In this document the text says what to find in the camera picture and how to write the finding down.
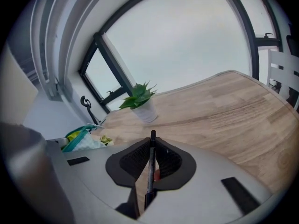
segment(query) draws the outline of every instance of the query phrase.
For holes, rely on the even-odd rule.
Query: bag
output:
[[[94,140],[90,132],[98,128],[104,128],[95,124],[88,124],[86,126],[75,129],[66,135],[69,139],[69,143],[62,149],[62,152],[72,152],[78,150],[95,149],[100,147],[106,147],[100,140]]]

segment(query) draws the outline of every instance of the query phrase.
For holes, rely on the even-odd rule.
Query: chair backrest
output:
[[[283,70],[272,67],[271,64],[282,66]],[[267,85],[269,85],[270,79],[273,79],[299,92],[299,77],[294,75],[294,71],[299,73],[299,57],[269,50],[269,72]],[[295,110],[297,110],[298,106],[299,99],[294,107]]]

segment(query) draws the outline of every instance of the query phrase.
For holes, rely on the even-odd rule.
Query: wooden table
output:
[[[209,149],[267,185],[286,188],[299,162],[299,115],[276,92],[236,71],[153,96],[158,117],[143,124],[130,109],[111,112],[105,133],[116,145],[150,136]],[[143,207],[147,167],[136,182]]]

